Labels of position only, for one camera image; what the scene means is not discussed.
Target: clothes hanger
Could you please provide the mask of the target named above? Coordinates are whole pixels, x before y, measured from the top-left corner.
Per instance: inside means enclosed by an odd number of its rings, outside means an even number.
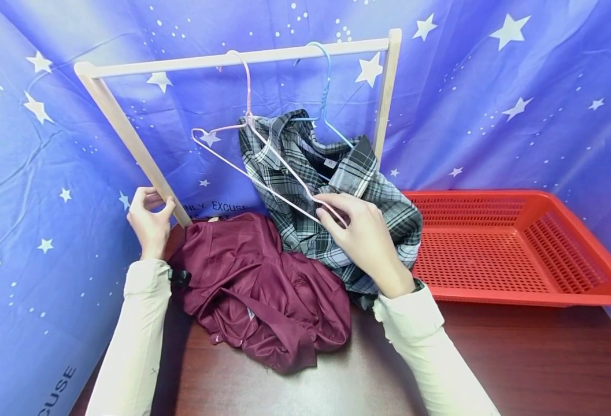
[[[287,170],[296,178],[296,180],[298,181],[298,183],[301,184],[301,186],[304,188],[305,190],[305,194],[308,196],[308,198],[310,198],[310,200],[317,202],[318,204],[322,204],[323,206],[327,207],[328,211],[330,211],[333,215],[336,216],[336,218],[342,223],[344,224],[345,228],[349,227],[349,225],[345,222],[344,218],[342,218],[342,216],[340,214],[338,214],[338,212],[333,209],[330,205],[328,205],[326,202],[320,201],[317,198],[314,197],[314,195],[310,192],[310,189],[307,187],[307,185],[305,184],[305,182],[296,174],[296,172],[293,171],[293,169],[291,168],[291,166],[289,166],[289,164],[287,163],[287,161],[285,161],[282,156],[280,156],[280,153],[275,150],[273,148],[273,146],[271,146],[271,144],[264,139],[264,137],[257,131],[257,129],[254,127],[254,115],[252,114],[252,109],[251,109],[251,93],[252,93],[252,89],[251,89],[251,80],[250,80],[250,69],[247,66],[247,62],[244,61],[244,59],[240,56],[240,54],[236,51],[228,51],[227,53],[231,53],[234,54],[235,56],[237,56],[239,58],[239,60],[243,63],[243,66],[245,67],[245,75],[247,76],[247,109],[245,110],[245,121],[243,124],[235,124],[234,126],[226,126],[226,127],[220,127],[220,128],[214,128],[213,130],[207,132],[205,130],[203,130],[203,128],[193,128],[192,129],[192,140],[194,140],[196,142],[196,144],[200,145],[201,147],[203,147],[204,149],[208,150],[208,152],[214,154],[215,157],[217,157],[218,159],[221,159],[223,162],[225,162],[227,165],[231,166],[232,168],[234,168],[235,170],[237,170],[238,172],[240,172],[241,174],[247,176],[250,180],[252,180],[254,183],[256,183],[257,185],[259,185],[261,188],[266,189],[267,191],[269,191],[270,193],[272,193],[274,196],[280,198],[280,200],[287,202],[288,205],[292,206],[294,209],[296,209],[297,211],[300,211],[301,214],[305,215],[306,217],[310,218],[311,220],[315,221],[316,223],[321,225],[321,222],[319,221],[318,218],[315,218],[313,215],[309,214],[309,212],[302,210],[300,207],[298,207],[296,204],[292,203],[291,201],[287,200],[287,198],[283,197],[282,195],[278,194],[277,192],[275,192],[274,190],[270,189],[269,187],[267,187],[266,185],[262,184],[260,181],[258,181],[257,179],[254,179],[253,177],[251,177],[250,175],[248,175],[244,170],[240,169],[238,166],[234,165],[233,163],[231,163],[230,161],[227,161],[227,159],[223,158],[220,154],[216,153],[212,148],[204,145],[203,143],[201,143],[199,140],[197,140],[197,137],[195,136],[194,132],[198,131],[198,132],[202,132],[205,136],[210,136],[213,134],[213,132],[218,132],[218,131],[223,131],[223,130],[230,130],[230,129],[240,129],[240,128],[244,128],[244,127],[249,127],[250,130],[252,131],[252,133],[254,133],[255,135],[257,135],[257,137],[259,137],[261,139],[261,141],[264,143],[264,145],[266,145],[266,147],[272,152],[274,153],[274,155],[280,159],[280,162],[282,162],[282,164],[284,165],[284,167],[287,168]]]
[[[326,49],[324,49],[324,46],[320,44],[319,42],[310,42],[308,43],[308,46],[310,45],[318,47],[319,49],[321,49],[324,55],[326,55],[327,77],[326,77],[326,85],[324,86],[324,95],[321,99],[321,106],[319,108],[318,117],[292,118],[292,121],[317,121],[319,118],[323,118],[324,123],[326,123],[326,126],[328,126],[333,132],[335,132],[335,134],[338,135],[340,139],[343,139],[343,141],[346,144],[348,144],[350,148],[353,148],[354,145],[351,144],[351,142],[347,140],[346,137],[343,136],[343,134],[340,133],[337,128],[333,127],[332,124],[328,122],[328,120],[326,119],[326,101],[328,99],[328,89],[331,88],[331,56],[330,54],[328,54]]]

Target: shirt label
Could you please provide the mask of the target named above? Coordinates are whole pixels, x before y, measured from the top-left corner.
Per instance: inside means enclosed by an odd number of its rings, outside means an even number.
[[[327,167],[329,167],[329,168],[331,168],[331,169],[335,169],[335,167],[337,166],[337,164],[338,164],[338,163],[337,163],[336,161],[332,161],[331,159],[326,159],[326,160],[324,161],[324,166],[327,166]]]

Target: maroon garment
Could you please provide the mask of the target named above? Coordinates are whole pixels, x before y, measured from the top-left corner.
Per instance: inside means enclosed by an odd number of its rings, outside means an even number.
[[[315,351],[349,339],[343,282],[317,260],[282,251],[275,225],[261,215],[192,224],[171,264],[192,273],[176,295],[210,341],[240,347],[276,372],[313,367]]]

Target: brown table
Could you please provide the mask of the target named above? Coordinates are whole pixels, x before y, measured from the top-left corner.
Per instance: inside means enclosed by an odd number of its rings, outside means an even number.
[[[600,308],[441,303],[446,328],[503,416],[611,416],[611,320]],[[94,378],[73,416],[83,415]],[[212,346],[169,308],[153,415],[425,415],[406,365],[371,315],[319,366],[279,376]]]

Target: blue fabric backdrop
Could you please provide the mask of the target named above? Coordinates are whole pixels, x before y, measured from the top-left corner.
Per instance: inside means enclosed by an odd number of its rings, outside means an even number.
[[[348,42],[393,27],[403,44],[384,174],[402,189],[553,192],[611,251],[611,0],[0,0],[0,415],[68,414],[139,254],[125,210],[147,180],[74,62]],[[328,113],[347,136],[372,134],[381,62],[333,58]],[[254,113],[317,113],[324,70],[323,59],[252,65]],[[243,113],[242,68],[109,86],[192,216],[263,209],[249,180],[188,138]],[[236,135],[219,139],[213,148],[240,165]]]

